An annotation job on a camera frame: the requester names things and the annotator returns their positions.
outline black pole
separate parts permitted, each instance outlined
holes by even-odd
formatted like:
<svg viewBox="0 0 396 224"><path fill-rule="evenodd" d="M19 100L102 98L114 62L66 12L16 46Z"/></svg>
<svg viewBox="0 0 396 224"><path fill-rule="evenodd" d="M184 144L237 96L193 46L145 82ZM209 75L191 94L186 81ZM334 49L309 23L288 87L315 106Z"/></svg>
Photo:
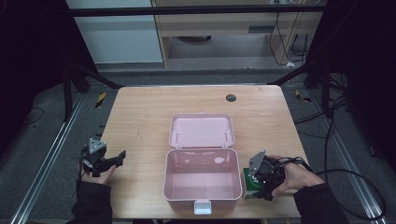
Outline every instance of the black pole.
<svg viewBox="0 0 396 224"><path fill-rule="evenodd" d="M64 121L67 121L72 114L73 100L71 91L71 81L67 67L62 71L62 78L64 82Z"/></svg>
<svg viewBox="0 0 396 224"><path fill-rule="evenodd" d="M319 12L339 10L342 5L240 5L240 6L197 6L197 7L117 7L79 8L69 10L49 10L45 13L57 16L102 17L102 16L143 16L180 14L224 14L224 13L268 13L268 12Z"/></svg>

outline white cabinet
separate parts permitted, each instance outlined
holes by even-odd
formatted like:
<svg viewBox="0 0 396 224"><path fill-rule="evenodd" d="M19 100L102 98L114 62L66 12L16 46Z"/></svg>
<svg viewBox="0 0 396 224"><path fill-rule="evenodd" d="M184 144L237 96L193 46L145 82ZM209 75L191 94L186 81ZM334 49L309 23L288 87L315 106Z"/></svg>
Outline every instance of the white cabinet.
<svg viewBox="0 0 396 224"><path fill-rule="evenodd" d="M67 0L70 8L151 7L150 0ZM96 64L162 63L153 16L75 18Z"/></svg>

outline cable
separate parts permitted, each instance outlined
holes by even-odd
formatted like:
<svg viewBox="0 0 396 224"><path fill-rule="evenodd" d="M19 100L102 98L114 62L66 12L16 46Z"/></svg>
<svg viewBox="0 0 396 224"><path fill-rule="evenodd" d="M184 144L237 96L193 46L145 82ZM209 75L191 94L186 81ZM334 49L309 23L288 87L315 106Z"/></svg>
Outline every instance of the cable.
<svg viewBox="0 0 396 224"><path fill-rule="evenodd" d="M311 136L311 137L316 137L316 138L326 138L326 136L317 136L317 135L313 135L313 134L310 134L310 133L303 133L303 132L297 132L297 133L305 134L305 135L308 135L308 136Z"/></svg>
<svg viewBox="0 0 396 224"><path fill-rule="evenodd" d="M85 153L87 152L87 150L88 150L88 146L84 146L82 149L81 149L81 151L79 152L79 158L78 158L78 178L77 178L77 181L76 181L76 191L75 192L78 192L78 190L79 190L79 187L81 186L81 181L82 181L82 177L85 175L85 169L84 169L84 173L82 173L82 169L83 169L83 166L84 166L84 164L83 164L83 160L84 160L84 155L85 155Z"/></svg>
<svg viewBox="0 0 396 224"><path fill-rule="evenodd" d="M378 189L371 181L369 181L366 177L364 177L364 176L362 176L362 175L359 175L359 174L357 174L357 173L355 173L355 172L353 172L353 171L349 171L349 170L345 170L345 169L330 169L330 170L327 169L327 160L328 160L327 158L328 158L328 145L329 145L329 139L330 139L330 136L331 136L331 135L334 133L334 131L335 131L334 111L335 111L337 105L338 105L338 108L339 108L339 107L341 107L341 106L343 106L343 105L346 105L346 104L347 104L347 100L346 100L346 99L343 99L343 100L341 100L341 101L338 102L338 103L336 103L336 101L334 101L334 104L333 104L333 106L332 106L332 108L331 108L331 113L330 113L330 120L331 120L331 123L330 123L329 130L328 130L328 132L327 132L327 135L326 135L326 142L325 142L325 148L324 148L324 171L317 173L317 175L324 174L327 183L329 183L329 178L328 178L328 175L327 175L327 173L329 173L329 172L346 172L346 173L351 173L351 174L357 175L358 177L360 177L360 178L362 178L363 180L365 180L366 183L367 183L368 185L370 185L370 187L376 191L376 193L378 194L379 198L380 198L381 201L382 201L382 204L383 204L383 211L382 211L382 213L381 213L379 216L377 216L377 217L364 217L364 216L361 216L361 215L359 215L359 214L354 213L354 212L351 211L350 209L347 209L345 206L343 206L342 204L340 204L338 201L337 201L337 202L340 204L340 206L341 206L344 210L346 210L346 211L347 211L349 214L351 214L352 216L358 217L358 218L361 218L361 219L364 219L364 220L373 221L373 220L377 220L377 219L382 218L382 217L386 214L386 212L387 212L387 204L386 204L385 198L382 196L382 194L381 194L381 192L379 191L379 189Z"/></svg>
<svg viewBox="0 0 396 224"><path fill-rule="evenodd" d="M269 174L271 172L273 172L274 170L276 170L277 168L283 167L289 163L294 163L297 165L302 165L306 170L308 170L311 173L314 173L311 169L311 167L309 167L308 164L305 163L304 159L301 157L282 157L280 159L278 159L277 161L279 161L279 163L275 166L273 166L271 169L269 169L268 171L266 171L265 173Z"/></svg>
<svg viewBox="0 0 396 224"><path fill-rule="evenodd" d="M346 101L347 101L347 100L343 100L343 101L340 101L340 102L338 102L338 103L334 103L334 105L333 105L333 106L334 106L334 109L338 109L339 107L343 106L343 103L345 103ZM318 112L318 113L316 113L316 114L308 115L308 116L306 116L306 117L303 117L303 118L300 118L300 119L295 120L295 121L294 121L294 124L300 124L300 123L308 122L309 120L318 118L319 116L321 116L321 115L323 115L323 114L325 114L325 113L326 113L325 111L322 111L322 112Z"/></svg>
<svg viewBox="0 0 396 224"><path fill-rule="evenodd" d="M359 0L356 0L356 1L355 1L354 5L353 5L352 8L348 11L348 13L345 15L345 17L341 20L341 22L340 22L340 23L333 29L333 31L324 39L324 41L322 42L322 44L321 44L320 46L318 46L317 49L316 49L315 51L313 51L313 53L311 53L310 57L307 58L307 60L309 60L310 58L313 58L313 57L315 56L315 54L317 54L317 53L319 52L319 50L320 50L321 48L323 48L323 46L324 46L325 44L327 44L327 42L335 35L335 33L336 33L336 32L340 29L340 27L345 23L345 21L347 20L347 18L349 18L349 16L352 14L352 11L355 9L355 7L356 7L356 5L358 4L358 2L359 2ZM279 35L280 35L279 26L278 26L278 17L279 17L279 12L278 12L277 15L276 15L276 25L274 26L274 30L275 30L275 28L276 28L276 26L277 26L277 29L278 29L278 32L279 32ZM273 54L275 55L274 50L272 49L272 46L271 46L271 42L272 42L272 33L271 33L271 35L270 35L270 49L271 49L271 51L273 52ZM285 55L286 55L286 57L290 60L290 57L289 57L288 54L286 53L286 48L285 48L285 45L284 45L284 43L283 43L282 36L280 36L280 40L281 40L281 42L282 42L283 50L284 50L284 52L285 52Z"/></svg>
<svg viewBox="0 0 396 224"><path fill-rule="evenodd" d="M373 182L371 182L368 178L364 177L363 175L359 175L359 174L356 173L356 172L349 171L349 170L345 170L345 169L330 169L330 170L324 170L324 171L322 171L322 172L316 173L316 175L322 175L322 174L325 174L325 175L326 175L327 173L331 173L331 172L344 172L344 173L350 173L350 174L356 175L356 176L358 176L359 178L363 179L363 180L364 180L364 181L365 181L365 182L377 193L377 195L378 195L378 197L380 198L381 203L382 203L382 205L383 205L382 213L381 213L380 215L378 215L377 217L364 217L364 216L361 216L361 215L359 215L359 214L356 214L356 213L352 212L350 209L347 209L345 206L343 206L341 203L339 203L339 202L337 201L338 204L339 204L344 210L346 210L349 214L351 214L351 215L354 216L354 217L358 217L358 218L361 218L361 219L364 219L364 220L368 220L368 221L378 220L378 219L380 219L380 218L382 218L382 217L385 216L385 214L387 213L387 210L388 210L388 208L387 208L387 201L385 200L385 197L381 194L381 191L379 191L379 189L375 186L375 184L374 184Z"/></svg>
<svg viewBox="0 0 396 224"><path fill-rule="evenodd" d="M280 28L279 28L279 14L280 14L279 12L276 13L276 21L275 21L274 29L273 29L273 31L272 31L271 34L270 34L270 49L271 49L272 53L273 53L274 56L275 56L274 50L273 50L273 48L272 48L272 35L273 35L274 31L275 31L275 28L277 28L277 32L279 33L279 39L280 39L280 42L282 43L283 53L285 54L285 56L286 56L292 63L301 62L302 60L294 60L294 59L291 59L291 58L289 57L288 53L286 52L286 46L285 46L285 43L283 42L283 38L282 38L282 35L281 35L281 33L280 33ZM277 63L278 65L286 65L285 63L279 63L277 60L276 60L276 63Z"/></svg>
<svg viewBox="0 0 396 224"><path fill-rule="evenodd" d="M308 35L305 35L305 41L304 41L303 49L295 49L295 48L294 48L295 43L296 43L298 37L299 37L299 35L296 35L296 36L294 37L293 43L292 43L292 45L291 45L291 52L292 52L293 55L295 55L295 56L305 57L305 56L306 56L306 53L307 53L307 41L308 41L308 38L307 38L307 37L308 37Z"/></svg>
<svg viewBox="0 0 396 224"><path fill-rule="evenodd" d="M38 117L38 119L35 119L33 121L30 121L30 122L23 123L22 125L30 125L30 124L38 122L41 118L43 118L44 110L42 108L40 108L40 107L33 107L32 110L34 110L34 109L40 110L41 111L41 115Z"/></svg>

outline black cable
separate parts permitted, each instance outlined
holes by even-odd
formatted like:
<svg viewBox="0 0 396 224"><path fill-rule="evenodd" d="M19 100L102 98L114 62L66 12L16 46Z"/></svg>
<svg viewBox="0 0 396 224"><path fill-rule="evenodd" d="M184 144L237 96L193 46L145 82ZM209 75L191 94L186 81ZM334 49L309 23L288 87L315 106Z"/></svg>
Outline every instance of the black cable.
<svg viewBox="0 0 396 224"><path fill-rule="evenodd" d="M38 117L38 119L35 119L33 121L30 121L30 122L23 123L22 125L30 125L30 124L38 122L41 118L43 118L44 110L42 108L40 108L40 107L33 107L32 110L34 110L34 109L40 110L41 111L41 115Z"/></svg>
<svg viewBox="0 0 396 224"><path fill-rule="evenodd" d="M346 100L343 100L343 101L341 101L339 103L334 104L333 106L335 106L335 109L338 109L339 107L343 106L342 104L345 103L345 102L346 102ZM326 113L326 111L322 111L322 112L318 112L316 114L308 115L306 117L303 117L303 118L295 120L294 124L300 124L300 123L308 122L309 120L315 119L315 118L317 118L317 117L319 117L319 116L321 116L321 115L323 115L325 113Z"/></svg>
<svg viewBox="0 0 396 224"><path fill-rule="evenodd" d="M322 172L318 172L318 173L316 173L316 175L322 175L322 174L327 174L327 173L331 173L331 172L344 172L344 173L350 173L350 174L353 174L353 175L356 175L356 176L358 176L359 178L361 178L361 179L363 179L375 192L376 192L376 194L378 195L378 197L380 198L380 200L381 200L381 203L382 203L382 205L383 205L383 207L382 207L382 213L380 214L380 215L378 215L377 217L365 217L365 216L361 216L361 215L359 215L359 214L356 214L356 213L354 213L354 212L352 212L350 209L347 209L345 206L343 206L341 203L339 203L338 201L338 204L344 209L344 210L346 210L349 214L351 214L352 216L354 216L354 217L358 217L358 218L361 218L361 219L364 219L364 220L368 220L368 221L374 221L374 220L378 220L378 219L380 219L380 218L382 218L382 217L384 217L385 216L385 214L387 213L387 210L388 210L388 208L387 208L387 201L385 200L385 197L381 194L381 191L375 186L375 184L373 183L373 182L371 182L368 178L366 178L366 177L364 177L363 175L360 175L360 174L358 174L358 173L356 173L356 172L353 172L353 171L349 171L349 170L345 170L345 169L330 169L330 170L324 170L324 171L322 171Z"/></svg>
<svg viewBox="0 0 396 224"><path fill-rule="evenodd" d="M273 35L275 29L277 28L277 32L279 33L279 39L280 39L280 42L282 43L283 52L284 52L285 56L290 60L291 63L300 62L300 61L302 61L302 60L294 60L294 59L291 59L291 58L289 57L288 53L286 52L286 46L285 46L285 43L283 42L282 35L280 34L280 28L279 28L279 14L280 14L279 12L276 13L276 21L275 21L275 24L274 24L274 29L273 29L273 31L272 31L271 34L270 34L270 49L271 49L271 51L272 51L272 53L273 53L273 55L274 55L274 57L275 57L275 53L274 53L274 50L273 50L273 48L272 48L272 35ZM285 63L279 63L276 59L275 59L275 61L276 61L276 63L277 63L278 65L286 65Z"/></svg>
<svg viewBox="0 0 396 224"><path fill-rule="evenodd" d="M282 158L278 159L278 161L279 161L279 163L277 165L273 166L271 169L269 169L265 173L269 174L269 173L273 172L274 170L276 170L277 168L283 167L289 163L301 164L305 167L306 170L314 173L312 171L312 169L305 163L304 159L301 157L294 157L294 158L282 157Z"/></svg>
<svg viewBox="0 0 396 224"><path fill-rule="evenodd" d="M323 172L320 172L320 173L317 173L317 175L324 174L327 183L329 183L329 178L328 178L328 175L327 175L327 173L329 173L329 172L347 172L347 173L351 173L351 174L353 174L353 175L357 175L358 177L364 179L364 180L366 181L366 183L367 183L368 185L370 185L370 187L376 191L376 193L378 194L379 198L380 198L381 201L382 201L382 204L384 205L383 212L382 212L378 217L364 217L364 216L361 216L361 215L359 215L359 214L356 214L356 213L352 212L350 209L347 209L345 206L343 206L343 205L340 204L339 202L338 202L338 203L340 204L340 206L341 206L344 210L346 210L349 214L351 214L351 215L354 216L354 217L358 217L358 218L361 218L361 219L364 219L364 220L369 220L369 221L373 221L373 220L380 219L380 218L382 218L382 217L385 215L385 213L386 213L386 211L387 211L387 205L386 205L386 201L385 201L384 197L382 196L381 192L379 191L379 189L378 189L371 181L369 181L366 177L364 177L364 176L362 176L362 175L359 175L359 174L357 174L357 173L355 173L355 172L353 172L353 171L349 171L349 170L345 170L345 169L331 169L331 170L328 170L328 169L327 169L328 145L329 145L330 136L331 136L331 135L333 134L333 132L335 131L334 111L335 111L335 108L336 108L336 105L337 105L337 104L339 104L338 107L341 107L341 106L343 106L343 105L346 105L346 99L343 99L343 100L340 101L339 103L336 103L336 102L334 101L334 104L333 104L333 106L332 106L332 108L331 108L331 113L330 113L330 120L331 120L331 123L330 123L329 130L328 130L328 132L327 132L327 135L326 135L326 142L325 142L325 148L324 148L324 171L323 171Z"/></svg>
<svg viewBox="0 0 396 224"><path fill-rule="evenodd" d="M327 35L327 37L322 41L322 43L314 50L314 51L312 51L312 53L311 53L311 51L310 51L310 54L307 56L307 61L309 61L309 60L313 60L313 58L317 58L316 56L316 54L318 54L320 51L322 51L322 49L325 47L325 45L327 45L328 44L328 42L335 36L335 34L340 30L340 28L341 28L341 26L347 21L347 19L349 18L349 16L352 14L352 12L353 12L353 10L355 9L355 7L356 7L356 5L358 4L358 2L359 2L359 0L356 0L355 1L355 3L354 3L354 5L350 8L350 10L348 11L348 13L345 15L345 17L335 26L335 28L332 30L332 32L329 34L329 35ZM285 82L285 81L287 81L287 78L288 79L290 79L290 77L295 77L295 76L297 76L297 75L299 75L299 72L301 72L301 71L304 71L304 70L306 70L307 68L309 68L309 67L311 67L311 66L313 66L312 65L312 63L305 63L305 64L307 64L307 67L305 67L304 69L303 68L298 68L295 72L292 72L292 73L290 73L290 74L288 74L287 76L285 76L285 77L282 77L281 79L279 79L279 80L277 80L277 81L275 81L275 82L273 82L273 83L280 83L280 84L282 84L283 82Z"/></svg>
<svg viewBox="0 0 396 224"><path fill-rule="evenodd" d="M306 58L306 55L307 55L308 35L305 35L303 49L295 49L295 48L294 48L298 36L299 36L299 35L296 35L296 36L294 37L293 43L292 43L292 45L291 45L291 52L292 52L293 55L295 55L295 56L303 57L303 60L304 60L304 59Z"/></svg>
<svg viewBox="0 0 396 224"><path fill-rule="evenodd" d="M76 183L76 192L78 192L79 187L81 185L81 179L82 177L85 175L85 171L84 173L82 173L82 169L83 169L83 160L84 160L84 156L85 153L87 152L88 146L85 146L82 148L82 150L79 152L79 159L78 159L78 178L77 178L77 183Z"/></svg>
<svg viewBox="0 0 396 224"><path fill-rule="evenodd" d="M311 136L311 137L316 137L316 138L326 138L326 136L317 136L317 135L313 135L313 134L310 134L310 133L303 133L303 132L300 132L300 131L298 131L297 133L305 134L305 135L308 135L308 136Z"/></svg>

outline wooden table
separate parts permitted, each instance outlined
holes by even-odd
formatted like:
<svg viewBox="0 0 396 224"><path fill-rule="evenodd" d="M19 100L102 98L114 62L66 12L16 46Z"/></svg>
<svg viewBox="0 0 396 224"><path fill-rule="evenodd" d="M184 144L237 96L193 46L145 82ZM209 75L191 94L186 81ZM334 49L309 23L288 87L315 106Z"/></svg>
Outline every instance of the wooden table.
<svg viewBox="0 0 396 224"><path fill-rule="evenodd" d="M234 94L235 102L226 95ZM102 140L106 157L127 156L114 174L111 203L118 218L299 217L292 192L271 202L240 199L233 211L195 216L174 211L163 196L169 131L176 113L228 113L232 116L240 168L260 150L306 159L282 90L278 86L174 86L120 89Z"/></svg>

